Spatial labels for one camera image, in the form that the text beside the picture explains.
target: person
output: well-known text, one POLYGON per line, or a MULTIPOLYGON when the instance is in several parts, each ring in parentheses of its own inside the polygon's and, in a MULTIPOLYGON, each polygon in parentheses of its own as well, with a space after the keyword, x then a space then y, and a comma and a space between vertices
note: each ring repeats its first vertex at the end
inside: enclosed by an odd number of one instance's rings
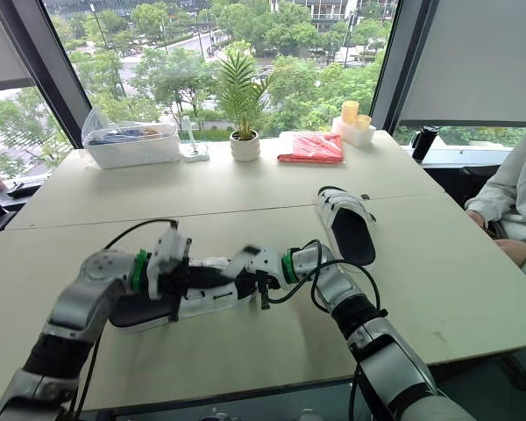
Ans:
POLYGON ((466 202, 466 213, 479 227, 494 231, 495 243, 526 274, 526 136, 466 202))

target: glass window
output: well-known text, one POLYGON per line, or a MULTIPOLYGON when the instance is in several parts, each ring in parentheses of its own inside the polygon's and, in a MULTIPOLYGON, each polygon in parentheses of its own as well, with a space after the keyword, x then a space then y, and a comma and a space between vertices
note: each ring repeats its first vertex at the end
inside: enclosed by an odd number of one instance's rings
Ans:
POLYGON ((327 130, 345 99, 370 111, 392 24, 383 10, 396 4, 47 0, 46 9, 91 103, 109 118, 180 125, 190 115, 200 139, 227 140, 233 123, 216 100, 226 51, 251 54, 259 79, 274 75, 261 135, 327 130), (351 15, 360 18, 349 30, 351 15))
MULTIPOLYGON (((398 125, 394 139, 402 146, 409 145, 413 134, 421 127, 398 125)), ((526 127, 440 127, 433 147, 477 146, 487 149, 514 147, 526 134, 526 127)))
POLYGON ((0 91, 0 177, 22 182, 56 168, 72 146, 35 87, 0 91))

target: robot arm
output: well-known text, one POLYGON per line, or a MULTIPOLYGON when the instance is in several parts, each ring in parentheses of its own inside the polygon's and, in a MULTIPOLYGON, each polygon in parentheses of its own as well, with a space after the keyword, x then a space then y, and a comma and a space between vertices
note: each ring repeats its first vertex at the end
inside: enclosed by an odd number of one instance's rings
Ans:
MULTIPOLYGON (((75 282, 60 294, 24 367, 11 379, 0 400, 0 420, 71 419, 62 404, 77 392, 89 350, 117 300, 146 291, 152 299, 175 293, 175 278, 189 274, 189 244, 190 239, 170 228, 150 255, 102 250, 87 258, 75 282)), ((187 301, 182 311, 192 316, 229 308, 240 285, 249 295, 256 284, 262 308, 268 308, 267 286, 285 289, 298 283, 316 269, 320 254, 322 264, 333 259, 326 246, 321 251, 319 245, 307 246, 284 255, 270 247, 248 246, 219 272, 219 284, 211 283, 208 289, 182 284, 192 287, 178 288, 188 297, 181 300, 187 301), (220 299, 224 304, 215 304, 220 299)), ((473 420, 440 396, 428 368, 339 265, 321 268, 316 291, 359 364, 359 386, 376 419, 473 420)))
MULTIPOLYGON (((289 273, 302 278, 317 266, 319 245, 292 253, 289 273)), ((322 263, 333 260, 321 245, 322 263)), ((320 271, 316 291, 357 361, 358 385, 374 418, 473 421, 442 396, 429 369, 338 264, 320 271)))

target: plastic storage box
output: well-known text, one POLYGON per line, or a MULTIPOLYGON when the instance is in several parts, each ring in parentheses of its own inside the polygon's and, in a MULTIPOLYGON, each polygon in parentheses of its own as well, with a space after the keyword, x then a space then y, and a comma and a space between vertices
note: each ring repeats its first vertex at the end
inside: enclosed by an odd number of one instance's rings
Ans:
POLYGON ((112 128, 96 130, 89 133, 84 141, 84 147, 101 168, 119 168, 132 165, 153 164, 157 162, 178 161, 181 159, 179 152, 179 136, 177 128, 162 123, 125 126, 124 130, 146 128, 156 131, 157 134, 139 136, 136 140, 106 145, 90 145, 93 139, 103 139, 110 133, 116 132, 112 128))

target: white slipper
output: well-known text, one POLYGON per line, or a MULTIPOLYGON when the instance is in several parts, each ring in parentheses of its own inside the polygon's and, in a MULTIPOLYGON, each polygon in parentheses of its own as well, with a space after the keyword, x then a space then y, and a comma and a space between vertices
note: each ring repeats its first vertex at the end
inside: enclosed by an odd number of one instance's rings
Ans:
POLYGON ((376 218, 357 197, 339 187, 322 187, 317 192, 317 211, 336 258, 360 266, 374 262, 376 251, 367 224, 376 218))

